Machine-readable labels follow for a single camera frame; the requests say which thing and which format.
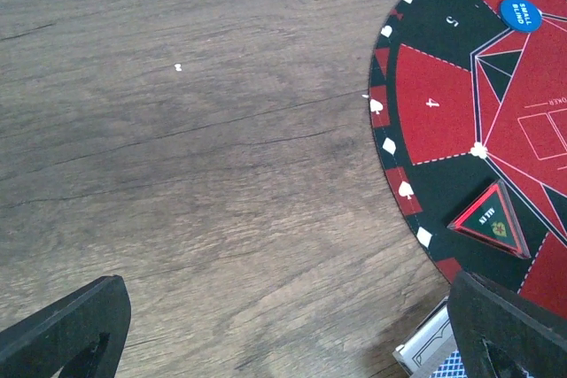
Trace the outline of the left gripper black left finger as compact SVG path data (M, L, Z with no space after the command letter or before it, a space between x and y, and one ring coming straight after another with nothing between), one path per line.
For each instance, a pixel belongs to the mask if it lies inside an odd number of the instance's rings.
M3 377L114 377L131 321L123 278L101 276L1 332Z

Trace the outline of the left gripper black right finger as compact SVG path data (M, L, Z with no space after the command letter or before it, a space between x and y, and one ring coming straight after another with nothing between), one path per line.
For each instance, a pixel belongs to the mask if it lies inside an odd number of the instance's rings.
M566 320L478 274L459 272L447 310L469 377L564 377Z

